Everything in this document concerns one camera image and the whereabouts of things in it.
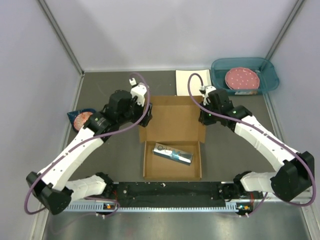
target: white backdrop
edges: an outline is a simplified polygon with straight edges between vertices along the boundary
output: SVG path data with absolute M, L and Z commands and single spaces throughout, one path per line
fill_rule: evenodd
M 271 92 L 284 136 L 293 148 L 309 151 L 320 187 L 320 1 L 308 0 L 272 58 L 280 85 Z M 320 210 L 320 196 L 316 198 Z
M 26 177 L 60 153 L 80 77 L 35 0 L 0 1 L 0 16 L 0 239 L 29 240 Z
M 265 57 L 296 0 L 46 0 L 86 71 Z

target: white wall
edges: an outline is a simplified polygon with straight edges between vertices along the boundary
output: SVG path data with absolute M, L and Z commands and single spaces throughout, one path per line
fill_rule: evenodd
M 271 93 L 287 142 L 315 158 L 320 187 L 320 1 L 308 0 L 272 58 L 280 78 Z M 320 209 L 320 197 L 316 198 Z
M 208 68 L 264 57 L 296 0 L 46 0 L 88 70 Z
M 80 77 L 35 0 L 0 1 L 0 16 L 0 239 L 25 240 L 25 178 L 57 156 Z

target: cardboard box lid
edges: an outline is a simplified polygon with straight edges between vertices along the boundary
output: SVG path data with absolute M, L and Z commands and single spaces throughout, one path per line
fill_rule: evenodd
M 198 103 L 202 96 L 196 96 Z M 189 96 L 152 96 L 152 119 L 139 128 L 140 141 L 205 142 L 206 126 L 199 122 L 200 108 Z

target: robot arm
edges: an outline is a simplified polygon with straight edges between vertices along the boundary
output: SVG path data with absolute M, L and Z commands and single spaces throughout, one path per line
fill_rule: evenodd
M 260 132 L 243 123 L 231 121 L 222 117 L 213 116 L 201 111 L 199 121 L 205 125 L 220 122 L 231 129 L 235 134 L 247 140 L 257 149 L 272 165 L 275 172 L 244 172 L 235 177 L 234 183 L 238 189 L 246 192 L 262 191 L 276 194 L 283 201 L 290 201 L 311 186 L 311 181 L 305 168 L 288 151 L 273 142 L 270 138 L 277 139 L 270 131 L 265 129 L 253 114 L 244 106 L 234 107 L 224 89 L 213 86 L 202 87 L 200 92 L 204 96 L 201 105 L 211 112 L 236 118 L 257 127 Z M 309 166 L 314 175 L 314 157 L 309 152 L 297 153 Z
M 137 84 L 134 79 L 130 80 L 132 89 L 130 92 L 117 90 L 109 98 L 103 110 L 95 112 L 85 122 L 73 141 L 60 153 L 52 162 L 54 163 L 61 156 L 63 161 L 55 165 L 35 186 L 33 195 L 47 208 L 53 215 L 62 212 L 70 202 L 83 199 L 87 196 L 100 195 L 112 191 L 113 181 L 108 175 L 97 173 L 91 177 L 68 181 L 75 170 L 84 160 L 98 147 L 105 143 L 109 136 L 100 137 L 83 143 L 82 146 L 72 148 L 84 140 L 105 133 L 119 130 L 120 126 L 128 122 L 136 122 L 143 114 L 145 106 L 145 94 L 147 86 Z M 152 104 L 148 108 L 146 116 L 139 123 L 146 127 L 152 118 Z M 31 172 L 26 180 L 31 186 L 40 174 L 51 166 L 40 170 L 38 173 Z

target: sheet of paper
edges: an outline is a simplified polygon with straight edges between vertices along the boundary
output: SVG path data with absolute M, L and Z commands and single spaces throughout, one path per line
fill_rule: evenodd
M 210 70 L 176 70 L 175 71 L 175 84 L 177 96 L 189 96 L 188 93 L 188 79 L 191 74 L 197 73 L 201 76 L 204 86 L 211 86 Z M 197 76 L 193 76 L 190 83 L 190 90 L 193 96 L 200 96 L 199 89 L 201 82 Z

